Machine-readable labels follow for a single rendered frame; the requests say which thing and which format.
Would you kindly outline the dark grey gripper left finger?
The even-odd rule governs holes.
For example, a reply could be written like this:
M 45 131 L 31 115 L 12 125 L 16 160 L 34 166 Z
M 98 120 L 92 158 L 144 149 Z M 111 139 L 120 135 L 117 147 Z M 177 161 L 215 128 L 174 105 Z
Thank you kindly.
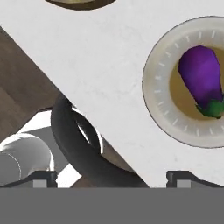
M 23 187 L 23 188 L 57 188 L 56 171 L 35 171 L 24 179 L 1 185 L 1 188 Z

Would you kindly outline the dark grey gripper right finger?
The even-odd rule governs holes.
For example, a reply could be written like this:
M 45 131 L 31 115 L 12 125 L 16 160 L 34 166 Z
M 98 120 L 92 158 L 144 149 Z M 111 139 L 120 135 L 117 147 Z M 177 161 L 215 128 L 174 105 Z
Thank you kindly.
M 215 183 L 200 179 L 190 171 L 168 171 L 166 173 L 166 178 L 167 188 L 223 188 L 223 185 L 217 185 Z

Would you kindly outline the purple eggplant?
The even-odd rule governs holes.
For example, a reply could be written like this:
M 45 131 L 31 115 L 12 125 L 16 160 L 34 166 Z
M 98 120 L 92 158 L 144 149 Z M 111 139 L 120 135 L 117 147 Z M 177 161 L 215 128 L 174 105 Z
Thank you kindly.
M 188 49 L 178 62 L 178 72 L 196 101 L 197 110 L 220 119 L 224 114 L 221 65 L 211 48 L 197 45 Z

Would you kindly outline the white round cylinder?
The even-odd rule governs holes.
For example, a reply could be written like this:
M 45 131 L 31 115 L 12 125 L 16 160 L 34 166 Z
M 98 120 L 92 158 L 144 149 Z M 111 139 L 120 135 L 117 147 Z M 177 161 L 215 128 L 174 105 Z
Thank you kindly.
M 0 186 L 25 179 L 35 171 L 53 170 L 53 154 L 40 138 L 18 133 L 0 143 Z

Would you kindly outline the pale grey round plate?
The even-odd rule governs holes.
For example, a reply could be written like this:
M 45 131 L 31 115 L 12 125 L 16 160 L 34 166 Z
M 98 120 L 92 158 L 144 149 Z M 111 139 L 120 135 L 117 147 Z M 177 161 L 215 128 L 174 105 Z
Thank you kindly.
M 191 118 L 174 103 L 170 79 L 189 48 L 204 45 L 224 50 L 224 17 L 187 20 L 170 29 L 152 48 L 143 70 L 143 98 L 150 116 L 167 135 L 194 147 L 224 147 L 224 117 Z

